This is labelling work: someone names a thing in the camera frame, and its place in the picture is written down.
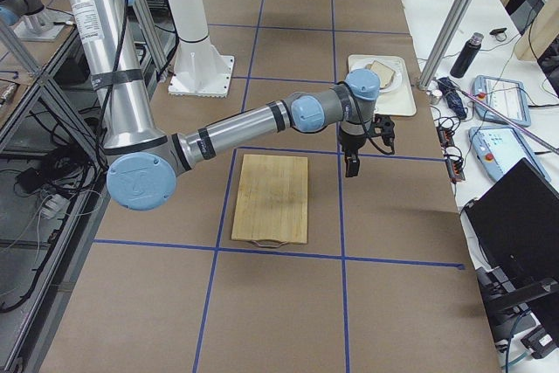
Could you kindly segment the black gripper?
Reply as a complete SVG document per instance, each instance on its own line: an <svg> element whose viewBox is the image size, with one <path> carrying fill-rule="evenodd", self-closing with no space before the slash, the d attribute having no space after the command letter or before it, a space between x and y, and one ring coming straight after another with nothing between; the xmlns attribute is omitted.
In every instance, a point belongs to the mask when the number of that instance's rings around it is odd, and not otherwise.
<svg viewBox="0 0 559 373"><path fill-rule="evenodd" d="M359 175L360 159L359 149L367 141L362 125L351 121L343 121L338 127L338 142L342 148L345 162L345 177Z"/></svg>

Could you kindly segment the background silver blue robot arm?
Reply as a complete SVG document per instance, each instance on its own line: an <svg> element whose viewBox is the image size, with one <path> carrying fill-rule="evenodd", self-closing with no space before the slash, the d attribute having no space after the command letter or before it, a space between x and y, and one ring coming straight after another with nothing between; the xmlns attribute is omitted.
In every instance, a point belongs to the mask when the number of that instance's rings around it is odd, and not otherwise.
<svg viewBox="0 0 559 373"><path fill-rule="evenodd" d="M53 42L62 31L42 0L1 0L1 20L23 41Z"/></svg>

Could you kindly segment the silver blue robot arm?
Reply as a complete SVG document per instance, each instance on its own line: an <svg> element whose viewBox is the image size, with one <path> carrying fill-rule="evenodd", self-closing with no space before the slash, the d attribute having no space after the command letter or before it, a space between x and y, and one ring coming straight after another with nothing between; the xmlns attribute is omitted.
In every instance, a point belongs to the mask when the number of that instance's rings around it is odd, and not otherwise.
<svg viewBox="0 0 559 373"><path fill-rule="evenodd" d="M128 0L68 0L107 127L107 188L121 206L149 211L166 203L176 179L217 153L254 138L294 129L315 134L338 124L347 176L359 171L359 149L377 137L392 146L393 125L376 113L380 80L357 69L320 93L294 93L197 131L167 135L154 123L128 30Z"/></svg>

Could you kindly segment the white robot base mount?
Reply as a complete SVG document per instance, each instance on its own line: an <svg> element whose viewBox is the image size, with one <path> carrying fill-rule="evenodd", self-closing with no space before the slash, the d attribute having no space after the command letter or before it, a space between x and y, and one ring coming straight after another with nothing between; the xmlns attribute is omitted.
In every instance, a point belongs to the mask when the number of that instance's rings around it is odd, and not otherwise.
<svg viewBox="0 0 559 373"><path fill-rule="evenodd" d="M168 0L178 47L169 83L174 95L225 97L235 59L210 41L203 0Z"/></svg>

